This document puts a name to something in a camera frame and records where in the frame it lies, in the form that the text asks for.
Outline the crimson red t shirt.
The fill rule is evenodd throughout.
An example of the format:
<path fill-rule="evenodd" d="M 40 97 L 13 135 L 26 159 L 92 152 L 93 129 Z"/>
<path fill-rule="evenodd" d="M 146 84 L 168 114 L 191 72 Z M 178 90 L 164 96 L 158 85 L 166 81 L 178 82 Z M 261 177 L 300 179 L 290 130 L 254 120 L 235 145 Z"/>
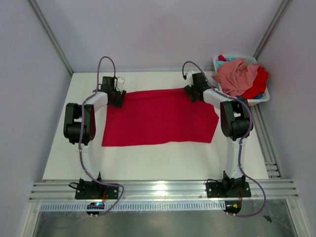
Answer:
<path fill-rule="evenodd" d="M 131 92 L 122 107 L 107 107 L 102 146 L 211 143 L 218 121 L 212 105 L 192 102 L 182 88 Z"/>

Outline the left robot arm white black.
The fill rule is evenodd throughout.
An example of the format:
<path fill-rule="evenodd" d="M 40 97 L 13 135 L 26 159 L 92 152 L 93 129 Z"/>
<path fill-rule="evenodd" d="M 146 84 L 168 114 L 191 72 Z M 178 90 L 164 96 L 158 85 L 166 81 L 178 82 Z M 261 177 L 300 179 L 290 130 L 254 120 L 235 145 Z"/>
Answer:
<path fill-rule="evenodd" d="M 78 145 L 81 177 L 75 183 L 75 199 L 112 199 L 119 198 L 119 184 L 105 183 L 98 168 L 94 154 L 93 140 L 96 135 L 95 114 L 108 105 L 122 107 L 126 95 L 119 87 L 125 79 L 103 76 L 93 94 L 83 103 L 68 103 L 65 109 L 63 134 L 73 145 Z"/>

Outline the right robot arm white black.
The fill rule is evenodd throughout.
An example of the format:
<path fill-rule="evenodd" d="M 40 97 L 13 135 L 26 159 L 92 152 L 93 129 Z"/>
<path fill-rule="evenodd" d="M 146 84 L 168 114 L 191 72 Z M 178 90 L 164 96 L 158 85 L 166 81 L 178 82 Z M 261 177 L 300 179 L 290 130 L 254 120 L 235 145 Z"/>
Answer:
<path fill-rule="evenodd" d="M 220 125 L 227 138 L 227 162 L 222 180 L 208 179 L 208 198 L 251 197 L 247 176 L 243 171 L 245 143 L 253 129 L 252 116 L 246 99 L 237 99 L 209 85 L 204 73 L 189 71 L 184 79 L 192 83 L 184 87 L 189 98 L 201 100 L 220 110 Z"/>

